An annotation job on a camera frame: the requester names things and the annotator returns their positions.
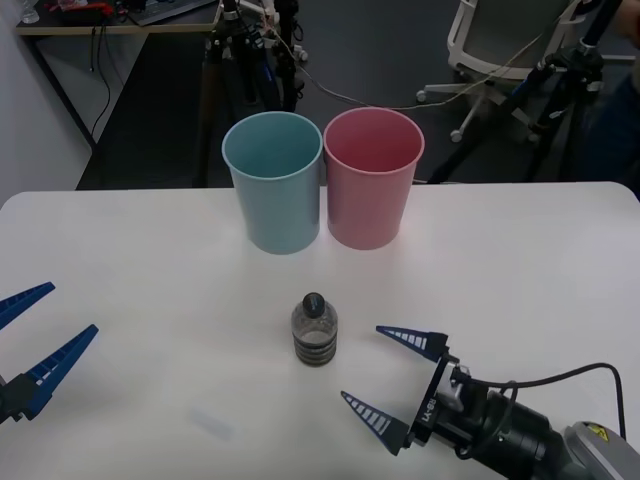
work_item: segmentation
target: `pink cup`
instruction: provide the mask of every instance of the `pink cup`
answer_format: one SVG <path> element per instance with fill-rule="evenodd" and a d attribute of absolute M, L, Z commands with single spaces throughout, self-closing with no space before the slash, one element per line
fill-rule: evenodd
<path fill-rule="evenodd" d="M 379 248 L 400 229 L 424 137 L 406 116 L 356 108 L 324 131 L 329 231 L 358 250 Z"/>

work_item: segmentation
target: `desk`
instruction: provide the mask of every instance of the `desk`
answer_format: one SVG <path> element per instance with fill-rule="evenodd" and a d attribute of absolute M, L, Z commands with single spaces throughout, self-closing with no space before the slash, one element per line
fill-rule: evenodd
<path fill-rule="evenodd" d="M 82 136 L 91 147 L 92 155 L 98 154 L 97 142 L 91 136 L 91 131 L 82 121 L 80 115 L 71 103 L 64 88 L 58 81 L 55 73 L 47 63 L 47 60 L 40 52 L 37 41 L 46 36 L 69 36 L 69 35 L 91 35 L 92 27 L 69 27 L 62 25 L 54 16 L 52 16 L 45 8 L 44 0 L 38 1 L 36 10 L 40 15 L 40 20 L 33 24 L 25 24 L 20 22 L 16 27 L 16 33 L 20 35 L 29 51 L 33 55 L 36 63 L 42 69 L 47 80 L 56 92 L 56 95 L 62 101 L 74 123 L 82 133 Z M 213 18 L 217 3 L 208 5 L 197 10 L 185 13 L 183 15 L 169 18 L 158 24 L 139 27 L 130 20 L 125 23 L 117 23 L 115 20 L 107 27 L 108 34 L 134 35 L 141 33 L 194 33 L 209 32 L 213 24 Z"/>
<path fill-rule="evenodd" d="M 233 190 L 9 200 L 0 297 L 57 289 L 0 334 L 3 376 L 90 323 L 100 333 L 37 419 L 0 427 L 3 477 L 496 479 L 436 441 L 393 457 L 345 404 L 342 389 L 411 421 L 433 373 L 377 324 L 450 334 L 482 379 L 611 362 L 640 447 L 640 205 L 629 191 L 413 187 L 399 237 L 369 252 L 340 245 L 325 219 L 309 248 L 274 256 L 246 239 Z M 296 359 L 289 326 L 310 291 L 340 317 L 336 357 L 319 369 Z M 518 400 L 556 428 L 617 428 L 608 372 Z"/>

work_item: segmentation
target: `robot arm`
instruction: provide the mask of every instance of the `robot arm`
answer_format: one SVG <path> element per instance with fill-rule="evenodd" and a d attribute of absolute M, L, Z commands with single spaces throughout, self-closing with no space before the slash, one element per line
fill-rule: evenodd
<path fill-rule="evenodd" d="M 526 384 L 501 384 L 497 392 L 483 385 L 487 382 L 471 379 L 469 370 L 450 355 L 446 335 L 394 327 L 376 330 L 436 363 L 411 426 L 342 392 L 393 455 L 412 443 L 424 446 L 435 434 L 458 458 L 473 458 L 511 480 L 638 478 L 640 455 L 618 434 L 590 422 L 576 423 L 564 435 L 556 432 L 544 415 L 515 401 L 518 385 Z M 513 390 L 510 398 L 504 395 L 506 389 Z"/>
<path fill-rule="evenodd" d="M 54 289 L 45 283 L 0 301 L 0 330 Z M 98 328 L 90 325 L 26 373 L 9 382 L 0 379 L 0 423 L 22 416 L 33 420 L 97 333 Z"/>

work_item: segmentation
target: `blue cup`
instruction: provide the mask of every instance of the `blue cup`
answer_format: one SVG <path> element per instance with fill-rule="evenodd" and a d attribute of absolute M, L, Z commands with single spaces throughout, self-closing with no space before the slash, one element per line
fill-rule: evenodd
<path fill-rule="evenodd" d="M 320 228 L 320 130 L 300 115 L 265 112 L 222 141 L 251 241 L 269 253 L 307 247 Z"/>

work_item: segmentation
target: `plastic cup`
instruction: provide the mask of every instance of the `plastic cup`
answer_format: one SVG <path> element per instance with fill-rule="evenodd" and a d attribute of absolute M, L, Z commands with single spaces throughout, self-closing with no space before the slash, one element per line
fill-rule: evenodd
<path fill-rule="evenodd" d="M 252 115 L 225 135 L 222 156 L 258 248 L 294 253 L 318 235 L 321 151 L 318 128 L 294 113 Z"/>
<path fill-rule="evenodd" d="M 384 108 L 357 108 L 324 131 L 329 231 L 358 250 L 382 247 L 400 229 L 418 160 L 420 128 Z"/>

